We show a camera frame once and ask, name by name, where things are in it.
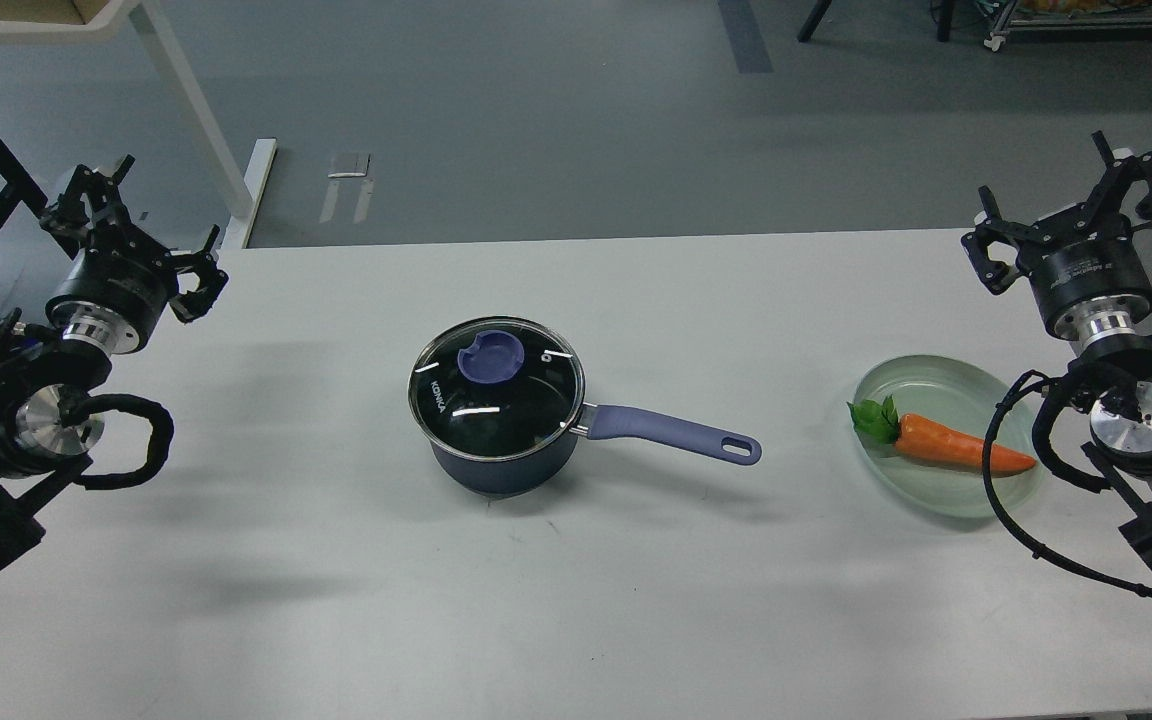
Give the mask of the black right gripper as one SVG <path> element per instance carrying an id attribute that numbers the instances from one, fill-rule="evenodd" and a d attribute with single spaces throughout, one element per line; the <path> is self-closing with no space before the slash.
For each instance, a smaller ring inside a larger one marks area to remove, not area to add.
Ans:
<path id="1" fill-rule="evenodd" d="M 961 237 L 973 273 L 992 295 L 1028 279 L 1052 338 L 1078 338 L 1087 304 L 1124 311 L 1130 323 L 1152 313 L 1152 283 L 1134 245 L 1135 232 L 1152 232 L 1152 151 L 1111 149 L 1101 129 L 1091 137 L 1102 176 L 1075 206 L 1074 222 L 1073 205 L 1032 223 L 1011 222 L 991 187 L 982 185 L 980 213 Z"/>

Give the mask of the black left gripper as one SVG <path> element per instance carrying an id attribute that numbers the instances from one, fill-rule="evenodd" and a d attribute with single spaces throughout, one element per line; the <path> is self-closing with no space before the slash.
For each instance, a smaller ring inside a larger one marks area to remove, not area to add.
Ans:
<path id="1" fill-rule="evenodd" d="M 132 223 L 119 190 L 132 165 L 134 156 L 111 170 L 76 165 L 38 217 L 41 232 L 78 256 L 47 301 L 47 320 L 63 331 L 88 319 L 104 324 L 103 342 L 115 355 L 141 351 L 168 305 L 183 324 L 209 314 L 229 281 L 218 264 L 219 225 L 200 250 L 170 253 Z M 177 275 L 195 276 L 194 290 L 179 291 Z"/>

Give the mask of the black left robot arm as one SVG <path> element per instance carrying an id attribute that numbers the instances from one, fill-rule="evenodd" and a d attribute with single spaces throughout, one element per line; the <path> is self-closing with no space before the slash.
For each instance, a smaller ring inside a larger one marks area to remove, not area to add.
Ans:
<path id="1" fill-rule="evenodd" d="M 0 316 L 0 571 L 44 538 L 38 511 L 65 488 L 132 488 L 169 457 L 172 414 L 150 397 L 101 393 L 118 355 L 146 347 L 164 313 L 196 323 L 228 282 L 219 228 L 180 252 L 132 222 L 115 167 L 74 168 L 40 223 L 77 243 L 41 324 Z"/>

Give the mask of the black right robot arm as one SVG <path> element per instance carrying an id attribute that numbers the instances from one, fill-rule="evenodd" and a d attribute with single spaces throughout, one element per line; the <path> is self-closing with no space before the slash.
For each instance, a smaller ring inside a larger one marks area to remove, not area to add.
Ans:
<path id="1" fill-rule="evenodd" d="M 983 438 L 983 488 L 1033 559 L 1152 600 L 1149 585 L 1087 568 L 1029 535 L 996 495 L 990 468 L 1006 416 L 1038 393 L 1030 445 L 1039 465 L 1076 488 L 1111 488 L 1134 514 L 1120 535 L 1152 573 L 1152 334 L 1138 331 L 1152 313 L 1152 285 L 1134 247 L 1135 232 L 1152 232 L 1152 151 L 1112 149 L 1101 131 L 1092 141 L 1102 176 L 1087 199 L 1020 223 L 980 187 L 980 214 L 961 238 L 979 282 L 1001 295 L 1025 279 L 1044 332 L 1075 354 L 1064 374 L 1029 370 L 996 402 Z"/>

